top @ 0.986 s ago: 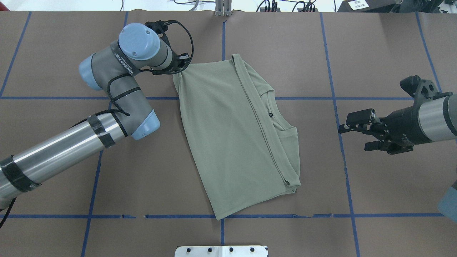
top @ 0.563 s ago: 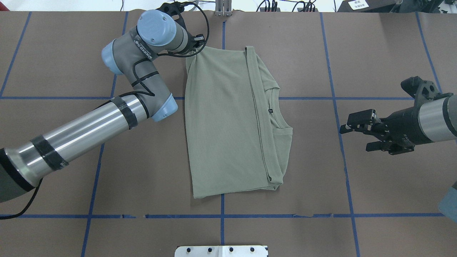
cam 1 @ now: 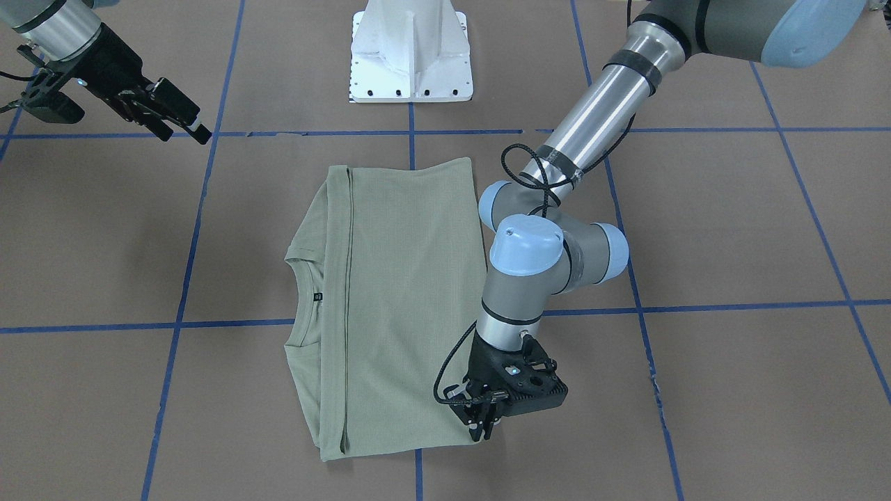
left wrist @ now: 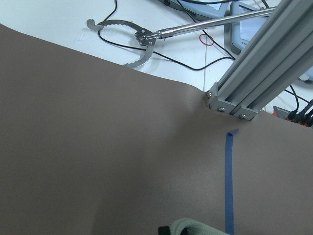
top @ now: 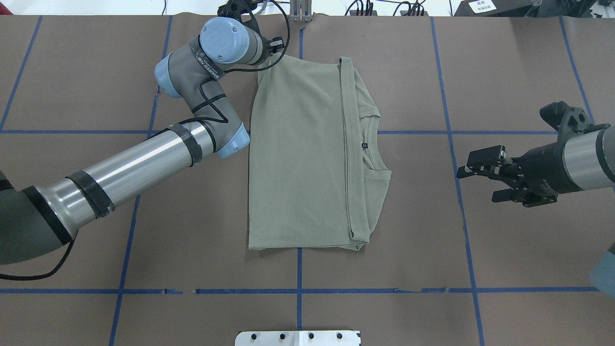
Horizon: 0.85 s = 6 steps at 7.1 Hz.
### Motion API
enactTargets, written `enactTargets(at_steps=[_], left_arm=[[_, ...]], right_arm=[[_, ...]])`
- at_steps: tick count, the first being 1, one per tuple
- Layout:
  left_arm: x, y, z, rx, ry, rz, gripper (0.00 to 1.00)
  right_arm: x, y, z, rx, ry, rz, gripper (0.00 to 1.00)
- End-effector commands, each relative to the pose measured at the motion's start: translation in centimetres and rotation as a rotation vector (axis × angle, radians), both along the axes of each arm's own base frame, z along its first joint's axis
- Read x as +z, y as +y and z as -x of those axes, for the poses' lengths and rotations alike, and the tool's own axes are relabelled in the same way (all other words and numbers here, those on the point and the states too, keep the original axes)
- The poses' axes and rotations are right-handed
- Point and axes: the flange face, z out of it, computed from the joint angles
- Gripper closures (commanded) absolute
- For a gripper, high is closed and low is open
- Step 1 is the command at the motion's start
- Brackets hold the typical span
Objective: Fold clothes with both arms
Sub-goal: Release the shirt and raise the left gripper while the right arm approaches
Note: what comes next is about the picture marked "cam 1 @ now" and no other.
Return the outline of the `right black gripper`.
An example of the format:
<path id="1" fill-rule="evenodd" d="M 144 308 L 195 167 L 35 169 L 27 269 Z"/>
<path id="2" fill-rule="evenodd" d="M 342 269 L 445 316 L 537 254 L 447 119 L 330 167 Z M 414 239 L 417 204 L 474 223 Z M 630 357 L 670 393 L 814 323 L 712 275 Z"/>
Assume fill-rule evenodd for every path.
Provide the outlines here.
<path id="1" fill-rule="evenodd" d="M 86 82 L 87 90 L 112 108 L 121 118 L 147 128 L 166 142 L 174 131 L 164 121 L 178 125 L 200 145 L 207 145 L 212 133 L 201 122 L 200 107 L 174 83 L 162 77 L 146 88 L 143 60 L 108 25 L 99 25 L 87 44 L 66 61 L 71 75 Z"/>

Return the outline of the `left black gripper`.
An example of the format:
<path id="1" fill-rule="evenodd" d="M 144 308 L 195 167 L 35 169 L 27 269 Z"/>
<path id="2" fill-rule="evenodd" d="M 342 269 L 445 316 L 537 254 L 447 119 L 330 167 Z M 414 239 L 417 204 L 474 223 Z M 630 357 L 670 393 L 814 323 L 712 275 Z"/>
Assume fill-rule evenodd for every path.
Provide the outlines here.
<path id="1" fill-rule="evenodd" d="M 472 335 L 465 377 L 471 440 L 490 440 L 503 416 L 530 411 L 530 365 L 523 350 L 503 351 Z"/>

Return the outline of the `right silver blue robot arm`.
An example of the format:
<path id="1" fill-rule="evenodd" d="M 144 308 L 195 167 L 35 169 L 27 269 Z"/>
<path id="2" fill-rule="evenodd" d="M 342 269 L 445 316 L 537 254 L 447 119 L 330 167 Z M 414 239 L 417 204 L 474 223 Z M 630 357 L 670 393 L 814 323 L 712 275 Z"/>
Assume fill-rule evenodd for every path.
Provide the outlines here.
<path id="1" fill-rule="evenodd" d="M 143 75 L 143 60 L 96 14 L 101 1 L 3 1 L 2 22 L 25 39 L 18 53 L 36 68 L 28 88 L 4 104 L 42 122 L 75 124 L 84 110 L 63 92 L 83 86 L 127 122 L 146 127 L 162 141 L 181 127 L 204 145 L 212 136 L 200 107 L 174 83 Z"/>

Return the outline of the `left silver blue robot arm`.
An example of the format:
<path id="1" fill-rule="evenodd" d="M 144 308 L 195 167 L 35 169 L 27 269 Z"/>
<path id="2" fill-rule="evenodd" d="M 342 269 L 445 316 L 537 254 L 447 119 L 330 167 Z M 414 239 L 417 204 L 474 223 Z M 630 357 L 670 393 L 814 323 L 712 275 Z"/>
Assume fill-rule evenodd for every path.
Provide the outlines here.
<path id="1" fill-rule="evenodd" d="M 480 313 L 461 383 L 434 396 L 471 440 L 491 437 L 503 418 L 560 406 L 569 393 L 537 334 L 549 298 L 612 280 L 629 246 L 610 224 L 585 224 L 561 210 L 588 173 L 629 134 L 665 76 L 694 55 L 809 67 L 852 31 L 865 1 L 649 1 L 627 13 L 626 42 L 538 147 L 510 145 L 500 156 L 508 180 L 478 201 L 494 232 Z"/>

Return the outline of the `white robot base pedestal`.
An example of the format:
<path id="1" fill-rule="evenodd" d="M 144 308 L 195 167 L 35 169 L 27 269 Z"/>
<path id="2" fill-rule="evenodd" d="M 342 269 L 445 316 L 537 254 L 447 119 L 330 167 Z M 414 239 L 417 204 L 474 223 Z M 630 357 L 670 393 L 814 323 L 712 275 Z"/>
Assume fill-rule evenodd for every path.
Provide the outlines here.
<path id="1" fill-rule="evenodd" d="M 451 1 L 370 1 L 352 17 L 351 54 L 354 104 L 472 99 L 467 18 Z"/>

